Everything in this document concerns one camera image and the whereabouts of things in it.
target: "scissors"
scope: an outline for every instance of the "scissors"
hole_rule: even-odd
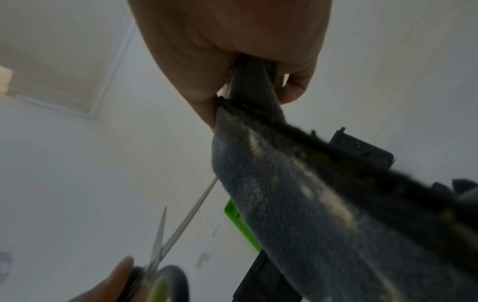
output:
[[[198,201],[194,204],[193,208],[189,211],[186,218],[184,218],[179,227],[174,231],[171,238],[163,246],[163,233],[166,221],[166,207],[164,207],[156,239],[152,248],[150,263],[145,269],[141,266],[133,267],[128,282],[117,302],[128,302],[143,280],[146,280],[148,284],[152,284],[149,290],[150,294],[148,296],[148,301],[154,300],[161,302],[166,301],[168,298],[170,298],[171,302],[189,301],[189,286],[184,272],[174,265],[168,265],[158,271],[158,266],[191,222],[216,181],[217,178],[214,178]]]

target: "metal blade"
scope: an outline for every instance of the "metal blade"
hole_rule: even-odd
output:
[[[201,195],[201,197],[199,198],[199,200],[196,202],[196,204],[193,206],[193,208],[189,211],[188,215],[186,216],[186,218],[184,218],[183,222],[179,225],[179,227],[176,229],[176,231],[174,231],[173,235],[171,236],[171,238],[169,238],[169,240],[164,244],[164,246],[161,248],[161,256],[159,258],[159,261],[161,262],[161,260],[163,260],[163,258],[166,256],[166,254],[171,250],[171,248],[173,247],[173,245],[176,243],[176,241],[178,241],[179,237],[181,236],[181,234],[184,232],[184,230],[186,229],[186,227],[188,226],[188,224],[191,222],[191,220],[193,219],[194,217],[194,214],[196,214],[196,212],[199,210],[199,208],[201,207],[201,205],[203,204],[204,200],[206,200],[206,197],[209,195],[209,192],[212,190],[212,188],[214,187],[214,184],[216,184],[216,181],[218,179],[216,177],[214,177],[213,181],[211,182],[211,184],[209,184],[209,186],[206,188],[206,190],[204,191],[204,193]]]
[[[151,265],[155,265],[155,262],[159,264],[159,259],[161,258],[161,247],[163,246],[163,234],[164,234],[164,225],[166,222],[166,207],[164,207],[163,216],[159,222],[158,232],[156,234],[156,239],[154,240],[153,250],[151,252]]]

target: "dirty fabric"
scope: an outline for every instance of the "dirty fabric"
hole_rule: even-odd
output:
[[[476,301],[463,209],[287,125],[271,78],[259,59],[237,62],[212,163],[289,282],[311,302]]]

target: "human hand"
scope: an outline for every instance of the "human hand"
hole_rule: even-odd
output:
[[[73,298],[70,302],[116,302],[128,281],[133,269],[133,258],[126,257],[111,272],[110,276],[93,289]],[[147,286],[142,285],[130,302],[144,302],[147,297]]]
[[[277,96],[289,103],[307,89],[332,0],[128,0],[157,64],[211,128],[217,91],[239,54],[277,63]],[[289,74],[283,87],[284,75]]]

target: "white ceiling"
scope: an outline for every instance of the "white ceiling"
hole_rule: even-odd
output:
[[[3,0],[0,66],[9,93],[88,113],[132,18],[124,0]]]

